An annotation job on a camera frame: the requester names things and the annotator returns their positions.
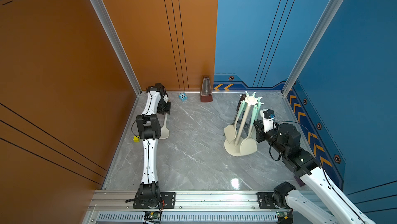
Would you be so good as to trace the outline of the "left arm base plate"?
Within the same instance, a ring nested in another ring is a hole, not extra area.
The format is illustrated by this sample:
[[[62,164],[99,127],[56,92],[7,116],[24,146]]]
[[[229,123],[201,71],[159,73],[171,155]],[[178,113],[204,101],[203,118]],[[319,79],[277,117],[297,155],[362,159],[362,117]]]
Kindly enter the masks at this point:
[[[161,192],[159,200],[150,195],[148,199],[136,199],[133,203],[134,209],[173,209],[175,207],[176,192]]]

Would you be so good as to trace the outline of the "cream spatula mint handle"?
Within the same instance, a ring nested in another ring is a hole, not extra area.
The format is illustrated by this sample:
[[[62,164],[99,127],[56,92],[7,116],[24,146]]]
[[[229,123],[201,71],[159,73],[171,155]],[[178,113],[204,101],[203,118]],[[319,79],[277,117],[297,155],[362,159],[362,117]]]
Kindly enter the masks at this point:
[[[238,120],[240,118],[241,113],[244,110],[245,103],[246,103],[246,101],[243,100],[242,103],[241,103],[241,106],[240,106],[240,110],[238,111],[238,114],[237,114],[237,120],[234,122],[234,124],[233,125],[230,124],[224,129],[224,134],[225,134],[225,137],[226,137],[226,141],[228,143],[232,143],[235,140],[236,136],[237,136],[237,131],[236,131],[237,123],[238,123]]]

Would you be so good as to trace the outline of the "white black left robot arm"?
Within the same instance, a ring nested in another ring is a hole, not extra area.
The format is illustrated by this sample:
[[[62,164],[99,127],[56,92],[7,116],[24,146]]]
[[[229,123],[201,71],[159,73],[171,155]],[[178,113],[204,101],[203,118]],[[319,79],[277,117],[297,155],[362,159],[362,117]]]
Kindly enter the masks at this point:
[[[137,115],[134,124],[135,135],[143,144],[143,174],[134,198],[134,207],[163,208],[157,174],[157,148],[160,140],[167,139],[170,131],[166,126],[171,102],[163,84],[157,83],[146,89],[147,102],[142,114]]]

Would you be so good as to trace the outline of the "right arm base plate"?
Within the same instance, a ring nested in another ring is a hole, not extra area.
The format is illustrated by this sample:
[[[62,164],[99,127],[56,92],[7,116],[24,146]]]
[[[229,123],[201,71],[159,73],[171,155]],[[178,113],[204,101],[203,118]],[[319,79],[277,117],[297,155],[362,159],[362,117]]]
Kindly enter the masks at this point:
[[[256,194],[258,206],[262,210],[277,209],[273,192],[259,192]]]

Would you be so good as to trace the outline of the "cream spatula wooden handle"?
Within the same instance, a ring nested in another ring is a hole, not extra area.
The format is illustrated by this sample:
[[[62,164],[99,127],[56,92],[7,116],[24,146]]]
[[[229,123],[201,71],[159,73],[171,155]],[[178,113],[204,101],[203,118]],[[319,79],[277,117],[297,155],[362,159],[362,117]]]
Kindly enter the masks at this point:
[[[165,115],[164,115],[164,123],[163,123],[163,126],[161,128],[161,136],[160,136],[159,140],[167,139],[169,137],[169,135],[170,135],[170,131],[169,131],[169,129],[166,126],[167,118],[168,118],[168,113],[165,113]]]

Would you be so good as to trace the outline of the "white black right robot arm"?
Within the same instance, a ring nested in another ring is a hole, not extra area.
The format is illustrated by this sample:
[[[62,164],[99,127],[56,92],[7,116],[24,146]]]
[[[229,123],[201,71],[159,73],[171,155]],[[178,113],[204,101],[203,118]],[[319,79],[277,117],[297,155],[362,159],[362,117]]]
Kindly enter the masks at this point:
[[[284,182],[274,188],[275,207],[297,211],[313,224],[372,224],[340,190],[321,163],[300,146],[300,132],[290,123],[274,124],[254,121],[258,142],[266,141],[278,152],[278,160],[319,197],[328,210],[311,202],[292,184]]]

